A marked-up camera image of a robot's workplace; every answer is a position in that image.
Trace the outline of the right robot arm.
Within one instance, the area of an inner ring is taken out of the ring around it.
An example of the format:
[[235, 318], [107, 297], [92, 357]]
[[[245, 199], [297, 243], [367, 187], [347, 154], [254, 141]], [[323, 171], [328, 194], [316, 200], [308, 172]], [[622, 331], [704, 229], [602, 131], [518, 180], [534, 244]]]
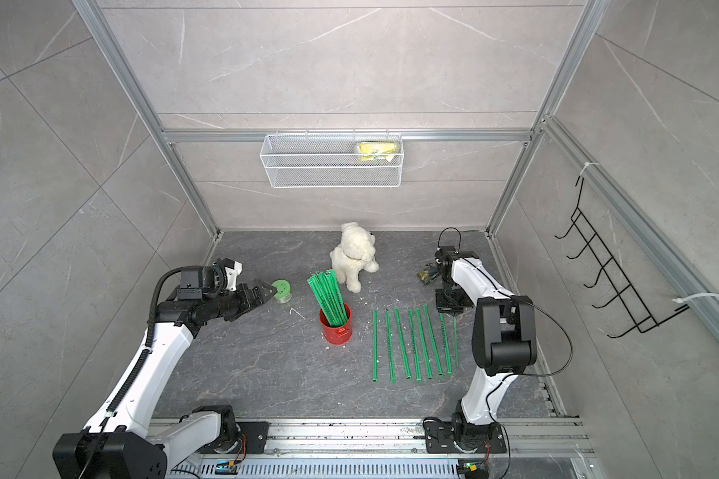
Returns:
[[497, 409], [509, 385], [529, 376], [538, 357], [535, 314], [541, 309], [516, 295], [487, 272], [471, 251], [440, 245], [435, 264], [443, 286], [435, 291], [440, 313], [473, 309], [471, 353], [475, 375], [451, 420], [423, 419], [429, 454], [509, 453], [509, 439]]

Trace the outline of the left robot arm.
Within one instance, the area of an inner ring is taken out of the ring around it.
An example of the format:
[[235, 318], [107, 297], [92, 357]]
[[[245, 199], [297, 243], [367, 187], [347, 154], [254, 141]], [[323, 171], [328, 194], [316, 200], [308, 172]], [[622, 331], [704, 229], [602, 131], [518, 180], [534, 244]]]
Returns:
[[101, 407], [82, 429], [65, 433], [52, 458], [63, 478], [163, 478], [210, 449], [247, 455], [248, 439], [230, 405], [199, 406], [157, 435], [149, 426], [183, 354], [214, 319], [236, 321], [278, 290], [260, 279], [240, 283], [242, 265], [217, 259], [164, 273], [151, 297], [142, 343]]

